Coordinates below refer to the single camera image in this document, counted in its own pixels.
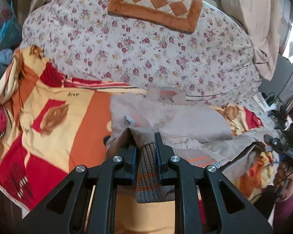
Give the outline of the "beige grey jacket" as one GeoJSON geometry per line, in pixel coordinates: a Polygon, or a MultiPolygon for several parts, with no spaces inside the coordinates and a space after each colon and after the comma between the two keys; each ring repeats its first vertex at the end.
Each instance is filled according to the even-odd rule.
{"type": "Polygon", "coordinates": [[[173,186],[162,186],[156,168],[155,133],[178,157],[194,166],[213,165],[230,181],[245,174],[266,150],[261,127],[237,132],[233,119],[238,106],[224,111],[170,88],[152,87],[145,96],[113,95],[110,104],[112,135],[106,143],[107,157],[133,141],[140,153],[135,197],[138,203],[173,201],[173,186]]]}

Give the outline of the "magenta garment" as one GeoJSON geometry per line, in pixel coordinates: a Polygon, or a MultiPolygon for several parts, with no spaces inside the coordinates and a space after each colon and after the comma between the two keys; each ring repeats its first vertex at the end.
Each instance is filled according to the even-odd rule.
{"type": "Polygon", "coordinates": [[[284,200],[276,201],[272,227],[274,233],[293,232],[293,193],[284,200]]]}

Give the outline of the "red orange yellow blanket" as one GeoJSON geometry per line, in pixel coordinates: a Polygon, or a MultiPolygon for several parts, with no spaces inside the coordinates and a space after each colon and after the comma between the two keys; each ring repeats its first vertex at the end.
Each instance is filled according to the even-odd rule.
{"type": "MultiPolygon", "coordinates": [[[[100,166],[112,135],[114,94],[65,81],[43,49],[16,50],[0,79],[0,185],[29,213],[79,165],[100,166]]],[[[175,199],[138,203],[135,183],[117,188],[115,233],[175,233],[175,199]]]]}

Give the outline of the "floral quilt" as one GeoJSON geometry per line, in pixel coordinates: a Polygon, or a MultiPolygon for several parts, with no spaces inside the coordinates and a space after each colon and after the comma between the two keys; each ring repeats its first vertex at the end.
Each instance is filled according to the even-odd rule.
{"type": "Polygon", "coordinates": [[[122,81],[139,88],[171,86],[206,103],[243,104],[261,78],[247,33],[203,3],[192,34],[108,14],[109,0],[52,0],[31,12],[22,47],[44,48],[70,77],[122,81]]]}

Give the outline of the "blue plastic bag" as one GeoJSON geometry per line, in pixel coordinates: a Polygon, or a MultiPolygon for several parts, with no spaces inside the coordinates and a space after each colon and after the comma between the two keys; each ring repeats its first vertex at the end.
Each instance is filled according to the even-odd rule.
{"type": "Polygon", "coordinates": [[[21,27],[15,17],[4,22],[0,28],[0,50],[15,49],[22,42],[21,27]]]}

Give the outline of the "beige curtain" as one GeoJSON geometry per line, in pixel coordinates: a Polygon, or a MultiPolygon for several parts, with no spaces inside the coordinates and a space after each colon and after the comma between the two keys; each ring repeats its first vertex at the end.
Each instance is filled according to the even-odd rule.
{"type": "Polygon", "coordinates": [[[280,0],[221,0],[224,12],[239,21],[254,45],[254,64],[270,81],[280,48],[282,6],[280,0]]]}

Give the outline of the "orange checkered cushion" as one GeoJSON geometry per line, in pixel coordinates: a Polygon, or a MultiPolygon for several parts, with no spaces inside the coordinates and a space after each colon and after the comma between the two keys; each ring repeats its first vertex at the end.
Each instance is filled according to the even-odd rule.
{"type": "Polygon", "coordinates": [[[202,6],[202,0],[110,0],[108,12],[193,33],[202,6]]]}

